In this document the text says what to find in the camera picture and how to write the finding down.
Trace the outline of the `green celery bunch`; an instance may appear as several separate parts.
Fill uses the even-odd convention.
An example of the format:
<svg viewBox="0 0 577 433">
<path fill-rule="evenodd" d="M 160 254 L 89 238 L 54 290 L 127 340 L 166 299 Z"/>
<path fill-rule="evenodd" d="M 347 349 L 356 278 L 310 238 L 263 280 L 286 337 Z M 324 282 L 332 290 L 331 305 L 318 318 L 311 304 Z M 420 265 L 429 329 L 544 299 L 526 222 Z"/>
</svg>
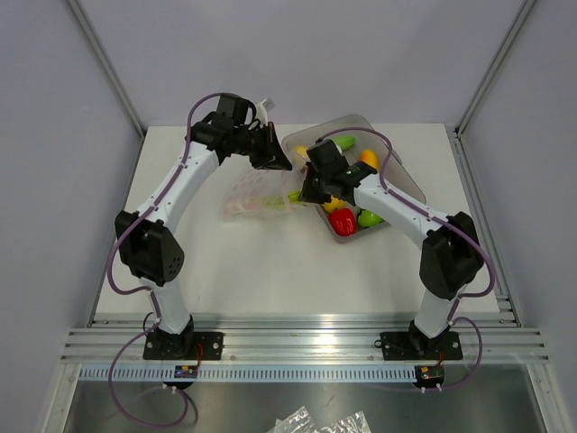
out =
<svg viewBox="0 0 577 433">
<path fill-rule="evenodd" d="M 296 207 L 306 206 L 307 203 L 301 201 L 300 190 L 290 191 L 287 195 L 269 196 L 245 196 L 230 198 L 225 207 L 233 212 L 256 212 L 256 211 L 287 211 Z"/>
</svg>

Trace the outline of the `clear zip top bag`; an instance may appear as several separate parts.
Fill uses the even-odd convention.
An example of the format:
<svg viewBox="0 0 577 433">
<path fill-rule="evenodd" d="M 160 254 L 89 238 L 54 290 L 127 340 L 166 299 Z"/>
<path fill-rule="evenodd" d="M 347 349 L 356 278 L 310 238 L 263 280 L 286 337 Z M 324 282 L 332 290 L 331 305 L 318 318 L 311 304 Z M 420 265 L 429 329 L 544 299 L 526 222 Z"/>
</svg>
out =
<svg viewBox="0 0 577 433">
<path fill-rule="evenodd" d="M 225 196 L 222 205 L 222 215 L 225 219 L 233 220 L 239 218 L 268 218 L 280 217 L 290 212 L 299 211 L 311 204 L 302 207 L 296 207 L 287 211 L 256 211 L 256 212 L 233 212 L 225 207 L 225 203 L 230 198 L 245 196 L 269 196 L 269 195 L 287 195 L 290 191 L 301 189 L 302 176 L 299 171 L 284 170 L 254 170 L 247 169 L 243 175 L 234 183 Z"/>
</svg>

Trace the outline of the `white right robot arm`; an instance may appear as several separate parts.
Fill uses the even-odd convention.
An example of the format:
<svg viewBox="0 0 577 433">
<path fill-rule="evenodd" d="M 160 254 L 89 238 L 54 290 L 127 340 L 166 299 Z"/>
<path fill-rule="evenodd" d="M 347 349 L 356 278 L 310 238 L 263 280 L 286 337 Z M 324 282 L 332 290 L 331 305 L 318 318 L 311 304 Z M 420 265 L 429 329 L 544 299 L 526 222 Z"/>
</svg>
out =
<svg viewBox="0 0 577 433">
<path fill-rule="evenodd" d="M 301 199 L 321 204 L 339 198 L 384 219 L 420 250 L 419 278 L 425 295 L 409 335 L 411 351 L 420 357 L 436 352 L 456 309 L 463 287 L 485 264 L 472 218 L 446 215 L 427 207 L 386 181 L 371 165 L 349 163 L 332 140 L 307 149 L 307 172 Z"/>
</svg>

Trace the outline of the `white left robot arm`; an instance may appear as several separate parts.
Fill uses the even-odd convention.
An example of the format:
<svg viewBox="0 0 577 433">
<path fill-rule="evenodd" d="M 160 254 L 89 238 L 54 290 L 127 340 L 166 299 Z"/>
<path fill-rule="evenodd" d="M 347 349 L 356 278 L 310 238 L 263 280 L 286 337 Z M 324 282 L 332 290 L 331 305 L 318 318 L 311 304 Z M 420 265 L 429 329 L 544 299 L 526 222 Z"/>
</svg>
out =
<svg viewBox="0 0 577 433">
<path fill-rule="evenodd" d="M 195 347 L 194 336 L 185 331 L 191 315 L 178 285 L 185 253 L 175 237 L 188 205 L 233 155 L 247 157 L 255 170 L 292 169 L 269 119 L 270 99 L 253 103 L 224 92 L 212 97 L 215 110 L 198 122 L 187 120 L 184 148 L 160 185 L 135 211 L 122 211 L 114 221 L 110 256 L 120 258 L 139 280 L 135 292 L 148 292 L 153 328 L 166 333 L 163 348 L 176 359 L 188 357 Z"/>
</svg>

